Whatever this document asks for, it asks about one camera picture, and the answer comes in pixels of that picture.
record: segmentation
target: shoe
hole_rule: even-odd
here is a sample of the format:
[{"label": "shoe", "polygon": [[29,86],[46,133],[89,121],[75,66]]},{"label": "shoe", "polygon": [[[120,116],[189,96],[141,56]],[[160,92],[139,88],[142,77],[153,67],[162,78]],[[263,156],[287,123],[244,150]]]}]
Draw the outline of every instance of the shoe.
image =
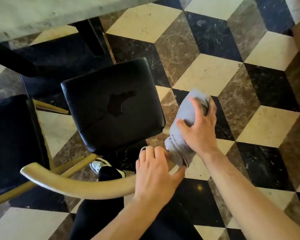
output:
[{"label": "shoe", "polygon": [[[99,174],[99,171],[102,167],[104,166],[109,166],[112,167],[111,164],[107,161],[104,160],[103,158],[98,157],[95,161],[90,163],[90,168],[92,169],[93,172],[95,172],[96,174]],[[117,171],[121,174],[121,176],[123,178],[126,177],[126,174],[124,171],[121,171],[119,169],[117,169]]]}]

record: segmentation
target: black chair seat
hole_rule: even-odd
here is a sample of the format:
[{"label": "black chair seat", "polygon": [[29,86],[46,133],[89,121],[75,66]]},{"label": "black chair seat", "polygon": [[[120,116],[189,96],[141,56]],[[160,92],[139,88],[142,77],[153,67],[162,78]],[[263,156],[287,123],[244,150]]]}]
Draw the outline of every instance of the black chair seat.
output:
[{"label": "black chair seat", "polygon": [[78,131],[103,154],[162,132],[165,118],[145,58],[113,65],[61,84]]},{"label": "black chair seat", "polygon": [[50,169],[44,137],[32,99],[26,95],[0,100],[0,195],[25,183],[25,165]]}]

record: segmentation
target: hand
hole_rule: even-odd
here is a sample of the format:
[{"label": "hand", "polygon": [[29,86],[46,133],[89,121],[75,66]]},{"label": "hand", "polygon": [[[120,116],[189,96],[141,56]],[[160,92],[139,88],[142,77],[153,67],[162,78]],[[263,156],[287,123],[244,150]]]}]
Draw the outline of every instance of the hand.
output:
[{"label": "hand", "polygon": [[182,119],[178,119],[176,125],[188,146],[204,158],[208,154],[219,151],[214,131],[217,122],[217,107],[211,98],[208,113],[204,116],[201,104],[192,97],[189,97],[189,100],[194,107],[194,125],[188,127]]},{"label": "hand", "polygon": [[157,207],[159,211],[170,201],[186,171],[186,167],[182,166],[170,175],[167,157],[168,152],[162,147],[148,146],[136,161],[134,198]]}]

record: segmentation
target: white tabletop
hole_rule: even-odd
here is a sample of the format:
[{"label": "white tabletop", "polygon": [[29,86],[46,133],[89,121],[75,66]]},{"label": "white tabletop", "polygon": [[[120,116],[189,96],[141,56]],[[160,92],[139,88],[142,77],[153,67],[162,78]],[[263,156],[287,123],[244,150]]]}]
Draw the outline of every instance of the white tabletop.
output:
[{"label": "white tabletop", "polygon": [[156,0],[0,0],[0,42]]}]

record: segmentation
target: black pants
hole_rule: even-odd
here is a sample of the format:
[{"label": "black pants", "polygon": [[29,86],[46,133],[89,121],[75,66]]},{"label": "black pants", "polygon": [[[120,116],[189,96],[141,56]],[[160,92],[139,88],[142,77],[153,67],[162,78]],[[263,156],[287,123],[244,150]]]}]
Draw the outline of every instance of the black pants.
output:
[{"label": "black pants", "polygon": [[[119,178],[121,175],[114,167],[104,166],[99,171],[99,181]],[[69,240],[90,240],[123,208],[123,197],[109,200],[84,200],[77,211]],[[160,211],[140,239],[202,240],[174,198]]]}]

